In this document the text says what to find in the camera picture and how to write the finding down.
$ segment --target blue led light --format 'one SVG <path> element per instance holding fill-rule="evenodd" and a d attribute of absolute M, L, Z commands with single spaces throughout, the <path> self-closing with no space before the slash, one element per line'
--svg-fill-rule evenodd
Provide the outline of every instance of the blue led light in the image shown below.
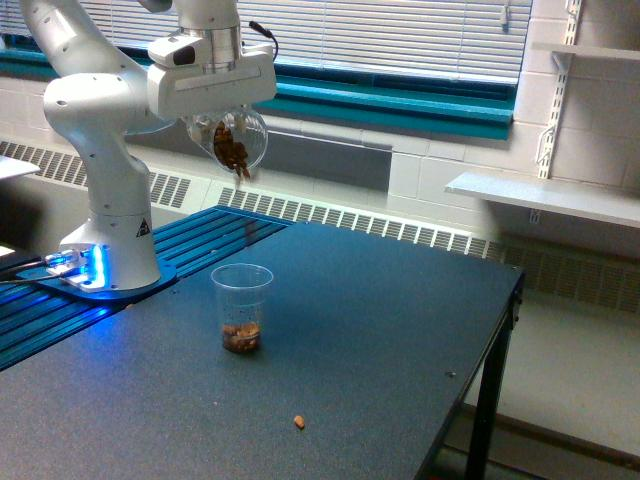
<path fill-rule="evenodd" d="M 91 264 L 93 273 L 93 284 L 96 287 L 104 287 L 106 283 L 106 269 L 104 255 L 100 245 L 94 245 L 91 249 Z"/>

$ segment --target white shelf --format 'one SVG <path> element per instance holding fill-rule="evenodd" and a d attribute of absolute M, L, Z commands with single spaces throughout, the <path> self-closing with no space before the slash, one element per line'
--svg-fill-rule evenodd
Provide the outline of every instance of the white shelf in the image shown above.
<path fill-rule="evenodd" d="M 534 50 L 546 50 L 555 54 L 576 55 L 578 57 L 640 61 L 640 51 L 616 48 L 587 47 L 582 45 L 562 45 L 560 43 L 534 42 Z"/>
<path fill-rule="evenodd" d="M 466 172 L 445 191 L 492 202 L 640 228 L 640 194 L 514 173 Z"/>
<path fill-rule="evenodd" d="M 0 180 L 28 175 L 29 173 L 39 171 L 40 169 L 32 163 L 0 155 Z"/>

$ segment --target cable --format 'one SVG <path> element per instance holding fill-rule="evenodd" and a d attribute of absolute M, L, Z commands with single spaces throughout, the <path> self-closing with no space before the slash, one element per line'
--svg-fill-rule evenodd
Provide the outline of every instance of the cable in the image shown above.
<path fill-rule="evenodd" d="M 273 43 L 276 44 L 276 51 L 273 55 L 273 61 L 275 62 L 276 58 L 278 58 L 278 51 L 280 50 L 280 45 L 278 44 L 278 40 L 276 40 L 276 36 L 273 34 L 273 32 L 271 30 L 264 28 L 258 22 L 254 22 L 253 20 L 249 22 L 249 28 L 251 28 L 251 30 L 255 32 L 258 32 L 263 37 L 273 40 Z"/>
<path fill-rule="evenodd" d="M 36 283 L 41 282 L 43 280 L 55 280 L 56 278 L 64 278 L 66 275 L 48 275 L 46 277 L 38 277 L 38 278 L 28 278 L 24 280 L 3 280 L 0 282 L 0 285 L 22 285 L 25 283 Z"/>
<path fill-rule="evenodd" d="M 18 265 L 17 267 L 12 267 L 12 268 L 8 268 L 6 270 L 3 270 L 2 272 L 0 272 L 0 277 L 5 277 L 5 276 L 7 276 L 9 274 L 13 274 L 13 273 L 19 273 L 22 270 L 27 270 L 28 268 L 43 267 L 44 265 L 46 265 L 46 262 L 44 260 L 38 260 L 37 262 L 25 263 L 23 265 Z"/>

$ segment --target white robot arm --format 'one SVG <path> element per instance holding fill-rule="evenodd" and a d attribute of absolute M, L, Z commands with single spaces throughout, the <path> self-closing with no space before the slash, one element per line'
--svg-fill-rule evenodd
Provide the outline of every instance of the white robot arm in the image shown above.
<path fill-rule="evenodd" d="M 172 5 L 139 1 L 153 12 Z M 271 49 L 243 50 L 235 0 L 173 4 L 180 32 L 149 47 L 156 64 L 147 74 L 108 42 L 77 0 L 21 1 L 27 26 L 61 77 L 45 92 L 45 115 L 78 150 L 89 188 L 89 219 L 61 243 L 76 254 L 50 272 L 79 271 L 65 280 L 86 292 L 138 289 L 160 278 L 148 169 L 129 155 L 125 135 L 182 117 L 204 147 L 209 117 L 275 95 Z"/>

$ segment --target dark gray table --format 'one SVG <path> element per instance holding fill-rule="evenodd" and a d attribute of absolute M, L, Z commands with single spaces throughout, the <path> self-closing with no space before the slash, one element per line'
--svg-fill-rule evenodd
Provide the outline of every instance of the dark gray table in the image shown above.
<path fill-rule="evenodd" d="M 0 477 L 416 478 L 488 354 L 482 476 L 520 271 L 318 225 L 239 261 L 276 278 L 260 352 L 222 349 L 200 272 L 0 374 Z"/>

